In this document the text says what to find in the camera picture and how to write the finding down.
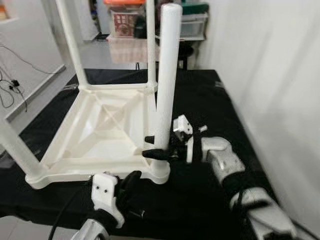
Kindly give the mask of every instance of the black cable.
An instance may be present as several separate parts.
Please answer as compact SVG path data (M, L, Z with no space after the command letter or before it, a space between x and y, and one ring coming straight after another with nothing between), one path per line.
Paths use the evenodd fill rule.
M12 91L14 91L15 94L24 94L25 89L20 85L20 86L15 86L15 87L12 89Z
M7 46L4 46L4 45L0 45L0 48L5 48L7 49L8 51L10 51L11 53L13 53L18 59L20 59L21 61L23 61L24 63L26 64L29 64L33 69L41 72L41 73L44 73L44 74L60 74L62 72L64 72L66 70L66 68L60 70L60 71L57 71L57 72L46 72L46 71L43 71L41 69L39 69L38 67L34 66L32 63L28 62L27 60L24 60L18 53L16 53L15 51L13 51L11 48L7 47Z
M24 105L25 105L25 112L28 112L28 103L23 95L23 93L20 91L20 89L18 87L15 87L18 91L18 93L21 95L22 100L24 101Z
M48 237L48 240L53 240L54 238L54 234L55 234L55 231L58 227L58 223L60 221L60 218L62 216L62 214L64 213L64 211L67 209L67 207L72 203L72 201L75 199L75 197L77 196L77 194L81 191L82 187L85 187L87 186L89 183L91 182L91 177L88 181L86 181L79 189L77 189L73 194L72 196L69 198L68 201L65 202L64 206L61 208L58 216L56 217L53 225L52 225L52 228L51 228L51 231L50 231L50 234L49 234L49 237Z
M13 104L15 104L15 98L14 98L14 96L11 94L11 92L9 92L8 90L4 89L2 86L0 86L0 89L3 90L3 91L5 91L6 93L8 93L9 96L11 97L11 99L12 99L12 102L11 102L9 105L6 106L6 105L5 105L5 102L4 102L3 98L2 98L2 96L1 96L1 94L0 94L0 102L1 102L1 105L2 105L5 109L8 109L8 108L10 108Z
M0 82L2 82L2 81L9 82L9 81L3 79L3 74L2 74L2 72L1 72L1 70L0 70L0 77L1 77L1 78L0 78ZM8 108L10 108L13 104L15 104L15 98L14 98L14 96L11 94L11 92L9 92L8 90L4 89L1 85L0 85L0 89L2 89L3 91L5 91L6 93L8 93L9 96L11 97L11 99L12 99L12 102L11 102L8 106L6 106L6 105L5 105L5 102L4 102L3 98L2 98L2 96L1 96L1 94L0 94L0 102L1 102L1 105L2 105L5 109L8 109Z

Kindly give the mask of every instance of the black cloth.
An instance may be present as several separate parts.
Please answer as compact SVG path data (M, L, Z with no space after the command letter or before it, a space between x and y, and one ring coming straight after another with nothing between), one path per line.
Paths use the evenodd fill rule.
M147 70L86 69L91 84L145 83ZM206 136L229 140L233 150L253 171L253 177L271 191L259 162L214 70L179 70L176 76L172 118L185 114L197 129L208 126ZM77 82L74 77L70 83ZM21 138L40 160L71 107L78 90L59 93ZM156 185L142 179L130 204L143 211L143 218L127 216L121 229L112 234L157 239L240 239L241 230L229 211L226 196L207 164L171 163L169 181ZM0 169L0 217L18 216L34 223L52 225L70 196L82 188L61 217L60 226L79 229L93 209L91 186L79 182L52 183L39 190L25 182L25 174L15 164Z

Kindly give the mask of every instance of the electrical cord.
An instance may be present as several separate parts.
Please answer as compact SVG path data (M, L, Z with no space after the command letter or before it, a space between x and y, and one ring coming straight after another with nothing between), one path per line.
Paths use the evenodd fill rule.
M0 94L0 102L1 102L1 105L5 108L5 109L8 109L10 108L12 105L15 104L15 98L14 96L11 94L11 92L9 92L8 90L4 89L2 86L0 86L0 89L5 91L7 94L9 94L10 98L11 98L11 103L9 105L5 105L5 102L4 102L4 99L3 97L1 96Z
M78 195L78 193L82 190L83 187L87 186L90 182L91 182L91 179L92 177L90 177L89 180L87 180L79 189L77 189L72 195L71 197L69 198L68 201L65 202L64 206L61 208L59 214L57 215L53 225L52 225L52 228L51 228L51 231L50 231L50 234L49 234L49 237L48 237L48 240L53 240L54 238L54 235L55 235L55 231L58 227L58 224L59 224L59 221L61 219L61 216L62 214L65 212L65 210L67 209L67 207L72 203L72 201L75 199L75 197Z
M24 97L24 95L23 95L23 92L21 92L20 89L18 88L18 86L14 85L13 82L8 81L8 80L6 80L6 79L3 79L3 74L2 74L2 72L1 72L1 70L0 70L0 77L1 77L1 78L0 78L0 83L1 83L1 82L6 82L6 83L8 83L8 84L9 84L9 89L10 89L11 91L13 91L13 92L16 93L16 94L20 94L20 95L21 95L21 98L22 98L22 100L24 101L24 104L25 104L25 112L27 112L27 111L28 111L28 103L27 103L27 101L26 101L26 99L25 99L25 97ZM6 106L5 103L4 103L4 100L3 100L2 96L0 95L1 105L2 105L5 109L10 108L13 104L15 104L15 98L14 98L14 96L11 94L10 91L4 89L1 85L0 85L0 89L3 90L3 91L5 91L6 93L8 93L9 96L11 97L11 99L12 99L12 102L11 102L8 106Z
M2 74L2 72L1 72L1 70L0 70L0 82L2 82L2 81L4 81L4 79L3 79L3 74ZM1 85L0 85L0 89L1 90L3 90L3 91L5 91L6 93L8 93L9 94L9 96L11 97L11 99L12 99L12 102L9 104L9 105L5 105L5 102L4 102L4 100L3 100L3 98L2 98L2 96L1 96L1 94L0 94L0 102L1 102L1 105L5 108L5 109L8 109L8 108L10 108L13 104L15 104L15 98L14 98L14 96L11 94L11 92L9 92L8 90L6 90L6 89L4 89Z
M44 71L44 70L39 69L38 67L34 66L34 65L33 65L32 63L30 63L29 61L23 59L18 53L16 53L16 52L15 52L14 50L12 50L11 48L9 48L9 47L7 47L7 46L5 46L5 45L0 45L0 48L5 48L5 49L7 49L7 50L10 51L11 53L13 53L18 59L20 59L22 62L30 65L33 69L35 69L35 70L37 70L37 71L39 71L39 72L41 72L41 73L44 73L44 74L53 74L53 75L55 75L55 74L60 74L60 73L62 73L62 72L64 72L64 71L66 70L66 68L64 68L64 69L62 69L62 70L60 70L60 71L57 71L57 72L47 72L47 71Z

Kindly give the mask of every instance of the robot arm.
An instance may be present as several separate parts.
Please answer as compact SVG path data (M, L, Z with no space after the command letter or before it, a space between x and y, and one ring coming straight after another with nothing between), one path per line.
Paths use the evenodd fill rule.
M133 171L119 185L118 178L113 175L95 174L91 192L94 211L71 240L96 240L98 237L110 240L109 232L125 223L126 200L140 177L140 171Z
M199 128L198 134L206 129L206 126ZM255 185L245 165L233 152L230 142L222 137L200 137L200 141L195 140L193 128L184 115L173 121L173 131L186 145L187 163L198 158L210 163L214 175L228 196L230 209L241 218L249 220L257 240L296 237L296 228L290 218L265 189ZM195 150L197 148L201 149L198 155Z

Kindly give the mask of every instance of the gray floor tile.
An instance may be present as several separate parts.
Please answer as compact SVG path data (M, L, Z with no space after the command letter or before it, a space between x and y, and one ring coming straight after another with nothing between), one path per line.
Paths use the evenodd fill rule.
M50 226L34 224L19 219L9 240L46 240L50 230Z
M0 218L0 239L7 240L12 234L18 223L18 219L14 216L5 216Z

